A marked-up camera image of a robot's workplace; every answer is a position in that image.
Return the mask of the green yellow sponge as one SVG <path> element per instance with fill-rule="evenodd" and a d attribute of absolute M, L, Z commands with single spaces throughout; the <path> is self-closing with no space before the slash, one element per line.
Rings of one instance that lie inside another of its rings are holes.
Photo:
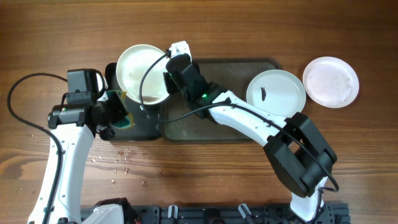
<path fill-rule="evenodd" d="M 121 90 L 109 90 L 107 105 L 110 109 L 111 124 L 119 129 L 131 129 L 134 126 L 134 118 L 127 110 L 126 92 Z"/>

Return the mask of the light blue plate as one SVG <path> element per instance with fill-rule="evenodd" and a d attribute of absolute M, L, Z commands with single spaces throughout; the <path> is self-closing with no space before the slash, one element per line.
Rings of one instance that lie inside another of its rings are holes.
<path fill-rule="evenodd" d="M 306 103 L 303 83 L 285 70 L 267 70 L 255 76 L 246 90 L 246 101 L 272 114 L 292 117 Z"/>

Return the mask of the cream white plate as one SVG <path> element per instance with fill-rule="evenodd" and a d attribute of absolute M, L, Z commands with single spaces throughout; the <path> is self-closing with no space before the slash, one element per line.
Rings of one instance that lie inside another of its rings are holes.
<path fill-rule="evenodd" d="M 155 61 L 164 55 L 157 47 L 139 44 L 125 50 L 116 65 L 116 78 L 120 89 L 136 103 L 156 105 L 169 97 L 164 73 L 168 58 Z"/>

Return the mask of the pink white plate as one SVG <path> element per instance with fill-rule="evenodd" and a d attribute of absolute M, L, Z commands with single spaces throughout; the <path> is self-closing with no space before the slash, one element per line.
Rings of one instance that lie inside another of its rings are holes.
<path fill-rule="evenodd" d="M 336 57 L 312 60 L 304 69 L 302 82 L 307 95 L 327 108 L 342 108 L 359 94 L 359 79 L 354 69 Z"/>

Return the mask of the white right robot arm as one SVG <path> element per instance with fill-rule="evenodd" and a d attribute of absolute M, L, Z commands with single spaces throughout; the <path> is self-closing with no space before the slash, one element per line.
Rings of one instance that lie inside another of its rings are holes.
<path fill-rule="evenodd" d="M 314 223 L 323 207 L 325 182 L 331 181 L 332 192 L 340 188 L 331 175 L 337 156 L 312 120 L 299 112 L 286 118 L 260 110 L 206 81 L 189 54 L 167 57 L 167 90 L 180 93 L 191 114 L 233 128 L 260 144 L 277 178 L 292 193 L 291 211 Z"/>

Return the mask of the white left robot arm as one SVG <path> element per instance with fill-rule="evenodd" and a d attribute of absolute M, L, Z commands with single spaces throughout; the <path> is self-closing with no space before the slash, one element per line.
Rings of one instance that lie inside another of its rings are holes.
<path fill-rule="evenodd" d="M 82 223 L 81 188 L 96 131 L 131 119 L 123 91 L 107 91 L 98 99 L 73 97 L 67 94 L 67 103 L 49 114 L 49 159 L 29 223 Z"/>

